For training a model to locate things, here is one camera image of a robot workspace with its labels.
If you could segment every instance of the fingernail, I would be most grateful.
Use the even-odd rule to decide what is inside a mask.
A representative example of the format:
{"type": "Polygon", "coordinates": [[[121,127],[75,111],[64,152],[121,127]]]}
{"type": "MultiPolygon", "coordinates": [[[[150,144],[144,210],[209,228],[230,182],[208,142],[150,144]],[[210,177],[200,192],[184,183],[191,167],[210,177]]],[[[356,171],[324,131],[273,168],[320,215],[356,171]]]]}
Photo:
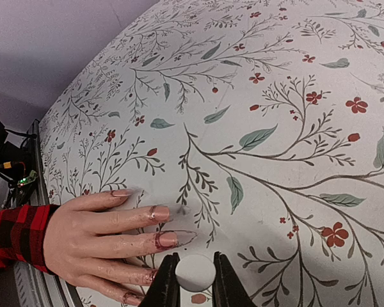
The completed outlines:
{"type": "Polygon", "coordinates": [[[116,190],[111,191],[111,195],[114,197],[128,197],[134,194],[133,190],[116,190]]]}
{"type": "Polygon", "coordinates": [[[154,282],[157,273],[158,273],[158,270],[152,270],[152,272],[149,275],[147,275],[148,285],[154,282]]]}
{"type": "Polygon", "coordinates": [[[167,223],[181,220],[189,213],[191,213],[191,209],[187,206],[165,203],[151,208],[151,219],[167,223]]]}
{"type": "Polygon", "coordinates": [[[196,232],[187,230],[170,230],[156,234],[155,245],[161,251],[178,248],[191,243],[197,237],[196,232]]]}
{"type": "Polygon", "coordinates": [[[124,297],[124,304],[138,306],[142,303],[142,297],[136,296],[134,294],[126,294],[124,297]]]}

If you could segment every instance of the plaid shirt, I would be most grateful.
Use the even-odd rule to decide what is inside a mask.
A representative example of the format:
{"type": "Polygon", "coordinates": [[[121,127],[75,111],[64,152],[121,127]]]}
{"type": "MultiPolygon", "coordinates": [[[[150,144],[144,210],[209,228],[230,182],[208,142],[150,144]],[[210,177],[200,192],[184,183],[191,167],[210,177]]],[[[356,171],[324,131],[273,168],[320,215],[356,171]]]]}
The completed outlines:
{"type": "Polygon", "coordinates": [[[15,260],[48,273],[43,254],[45,229],[55,205],[23,207],[0,212],[0,271],[15,260]]]}

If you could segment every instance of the floral pattern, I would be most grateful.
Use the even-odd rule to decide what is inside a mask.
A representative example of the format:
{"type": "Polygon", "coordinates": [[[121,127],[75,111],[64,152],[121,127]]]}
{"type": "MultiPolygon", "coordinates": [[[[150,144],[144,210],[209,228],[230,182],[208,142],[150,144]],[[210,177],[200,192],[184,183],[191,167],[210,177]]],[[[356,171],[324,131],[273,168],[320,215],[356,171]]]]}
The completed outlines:
{"type": "Polygon", "coordinates": [[[384,306],[384,0],[162,0],[40,129],[51,201],[188,206],[137,232],[198,232],[181,257],[227,254],[257,306],[384,306]]]}

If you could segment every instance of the metal frame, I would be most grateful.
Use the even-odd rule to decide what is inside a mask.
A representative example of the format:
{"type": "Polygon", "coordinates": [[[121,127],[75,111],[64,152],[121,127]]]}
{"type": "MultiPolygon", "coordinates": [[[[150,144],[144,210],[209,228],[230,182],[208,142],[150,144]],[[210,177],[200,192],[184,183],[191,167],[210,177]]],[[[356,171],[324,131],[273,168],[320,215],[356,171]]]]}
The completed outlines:
{"type": "MultiPolygon", "coordinates": [[[[44,169],[38,124],[38,120],[35,120],[29,129],[29,133],[37,135],[37,138],[33,140],[33,148],[38,182],[37,190],[30,199],[32,206],[49,203],[47,188],[43,179],[44,169]]],[[[14,274],[21,307],[83,307],[76,288],[58,276],[40,272],[23,262],[14,266],[14,274]]]]}

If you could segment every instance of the white disc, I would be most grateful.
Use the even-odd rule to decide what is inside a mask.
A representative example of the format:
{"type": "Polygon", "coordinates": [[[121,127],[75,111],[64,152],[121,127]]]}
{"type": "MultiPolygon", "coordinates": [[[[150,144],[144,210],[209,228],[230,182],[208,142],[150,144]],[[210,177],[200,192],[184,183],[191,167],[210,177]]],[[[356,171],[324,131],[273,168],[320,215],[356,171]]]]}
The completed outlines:
{"type": "Polygon", "coordinates": [[[203,255],[190,255],[178,263],[175,274],[183,289],[202,292],[213,284],[216,268],[209,258],[203,255]]]}

